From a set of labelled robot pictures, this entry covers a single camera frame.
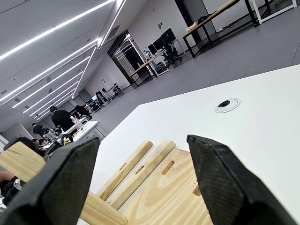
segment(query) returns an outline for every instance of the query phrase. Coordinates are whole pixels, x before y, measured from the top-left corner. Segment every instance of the wooden plank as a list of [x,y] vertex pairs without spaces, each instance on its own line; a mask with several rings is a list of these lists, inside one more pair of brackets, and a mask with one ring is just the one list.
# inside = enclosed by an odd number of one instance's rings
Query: wooden plank
[[219,14],[221,14],[222,12],[224,12],[225,10],[229,9],[231,6],[235,5],[236,3],[238,3],[240,0],[231,0],[229,2],[227,2],[226,4],[222,5],[220,8],[218,8],[213,14],[211,14],[208,18],[206,18],[206,20],[204,20],[203,22],[201,22],[200,24],[198,24],[197,26],[195,26],[193,29],[191,29],[189,32],[187,32],[183,38],[186,38],[188,35],[190,35],[194,30],[199,29],[200,27],[202,27],[203,25],[205,25],[206,23],[208,23],[209,21],[211,21],[213,18],[215,18],[216,16],[218,16]]
[[140,167],[135,172],[130,173],[123,180],[106,202],[118,210],[175,146],[174,142],[163,141],[149,157],[140,163]]
[[[21,142],[0,154],[0,166],[25,182],[30,181],[44,165],[44,159]],[[88,193],[81,216],[90,225],[128,224],[125,216],[91,192]]]
[[125,216],[91,192],[88,193],[80,218],[90,225],[128,224]]
[[212,225],[189,152],[173,149],[124,209],[130,225]]
[[144,141],[124,162],[122,167],[103,185],[97,195],[102,200],[106,200],[152,146],[152,142]]
[[44,167],[45,161],[25,144],[18,142],[0,154],[0,165],[28,182]]

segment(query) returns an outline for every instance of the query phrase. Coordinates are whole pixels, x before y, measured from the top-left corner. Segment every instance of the computer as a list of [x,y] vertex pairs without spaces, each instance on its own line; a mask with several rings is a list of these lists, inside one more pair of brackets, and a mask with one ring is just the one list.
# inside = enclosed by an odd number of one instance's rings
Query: computer
[[161,39],[162,40],[165,40],[167,38],[171,38],[172,41],[175,41],[176,37],[172,31],[171,28],[167,29],[161,36]]
[[152,55],[155,55],[155,53],[157,52],[156,48],[154,47],[153,44],[148,46],[148,49],[150,50],[150,52],[152,53]]
[[164,46],[164,42],[163,40],[161,39],[161,37],[159,37],[155,42],[153,42],[153,45],[154,47],[159,50],[159,49],[162,49],[163,46]]
[[92,97],[92,100],[93,100],[93,101],[96,101],[96,100],[97,100],[97,96],[94,95],[94,96]]

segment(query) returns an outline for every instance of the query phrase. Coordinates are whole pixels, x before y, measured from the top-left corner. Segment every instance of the workbench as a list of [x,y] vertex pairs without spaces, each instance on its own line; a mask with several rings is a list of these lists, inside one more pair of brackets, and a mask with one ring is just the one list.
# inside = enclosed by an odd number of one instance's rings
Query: workbench
[[[300,223],[299,73],[300,65],[287,67],[138,106],[101,142],[90,191],[96,194],[142,141],[157,147],[172,140],[189,151],[186,137],[194,134],[227,145]],[[216,113],[229,98],[240,105]]]

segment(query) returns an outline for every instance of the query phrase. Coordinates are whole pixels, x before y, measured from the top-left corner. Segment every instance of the person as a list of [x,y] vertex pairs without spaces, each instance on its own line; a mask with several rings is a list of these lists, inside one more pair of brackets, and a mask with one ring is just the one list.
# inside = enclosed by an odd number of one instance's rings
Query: person
[[35,135],[40,135],[43,138],[43,135],[44,135],[43,128],[45,128],[45,127],[43,125],[36,124],[36,123],[33,123],[32,126],[33,126],[33,130],[32,130],[33,133]]
[[67,131],[74,125],[70,113],[66,110],[58,110],[56,106],[51,106],[50,112],[53,113],[51,119],[56,128],[61,127],[64,131]]

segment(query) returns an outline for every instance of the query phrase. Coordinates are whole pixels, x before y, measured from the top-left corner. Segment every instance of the person in black jacket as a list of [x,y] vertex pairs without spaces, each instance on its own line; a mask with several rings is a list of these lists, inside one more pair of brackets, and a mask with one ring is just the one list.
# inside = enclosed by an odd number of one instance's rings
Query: person in black jacket
[[51,106],[50,112],[53,113],[51,119],[55,127],[61,126],[64,131],[67,131],[74,125],[70,118],[70,113],[66,110],[57,110],[57,107]]

